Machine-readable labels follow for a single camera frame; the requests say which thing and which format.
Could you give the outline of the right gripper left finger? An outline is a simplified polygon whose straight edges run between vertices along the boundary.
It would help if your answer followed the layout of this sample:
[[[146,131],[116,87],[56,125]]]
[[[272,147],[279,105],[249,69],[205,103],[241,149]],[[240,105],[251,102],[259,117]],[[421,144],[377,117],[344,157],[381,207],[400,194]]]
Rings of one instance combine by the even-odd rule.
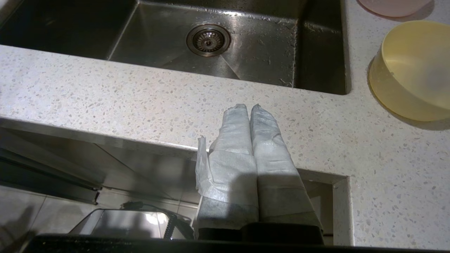
[[[211,145],[198,138],[195,177],[200,194],[196,238],[240,241],[243,227],[259,221],[257,165],[244,104],[224,111]]]

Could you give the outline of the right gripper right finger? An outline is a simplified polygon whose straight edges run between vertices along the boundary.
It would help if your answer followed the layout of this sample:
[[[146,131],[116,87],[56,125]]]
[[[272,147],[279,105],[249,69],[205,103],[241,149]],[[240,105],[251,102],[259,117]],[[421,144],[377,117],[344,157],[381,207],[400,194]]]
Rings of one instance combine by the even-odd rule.
[[[250,129],[257,162],[259,221],[243,227],[243,240],[323,245],[322,225],[275,117],[257,104],[252,108]]]

